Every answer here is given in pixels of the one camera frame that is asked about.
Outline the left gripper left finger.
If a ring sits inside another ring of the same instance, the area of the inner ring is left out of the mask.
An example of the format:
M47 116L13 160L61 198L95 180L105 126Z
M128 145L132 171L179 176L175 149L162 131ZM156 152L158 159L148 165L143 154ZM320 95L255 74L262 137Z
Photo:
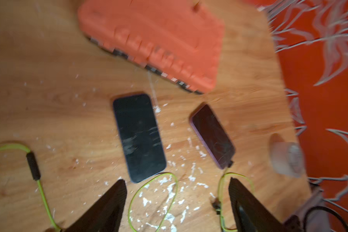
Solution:
M127 198L126 183L118 180L67 232L117 232Z

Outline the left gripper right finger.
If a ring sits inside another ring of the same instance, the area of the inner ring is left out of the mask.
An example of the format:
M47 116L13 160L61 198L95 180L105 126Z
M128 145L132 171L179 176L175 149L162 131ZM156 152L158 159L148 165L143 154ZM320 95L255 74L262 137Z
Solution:
M283 232L284 226L236 178L229 183L231 207L239 232Z

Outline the black phone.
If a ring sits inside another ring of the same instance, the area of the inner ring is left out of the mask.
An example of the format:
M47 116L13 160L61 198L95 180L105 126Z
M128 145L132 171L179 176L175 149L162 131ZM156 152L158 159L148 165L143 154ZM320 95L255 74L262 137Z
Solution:
M135 94L112 102L130 180L140 183L166 168L151 98Z
M212 108L201 103L189 117L191 127L221 170L232 166L236 148Z

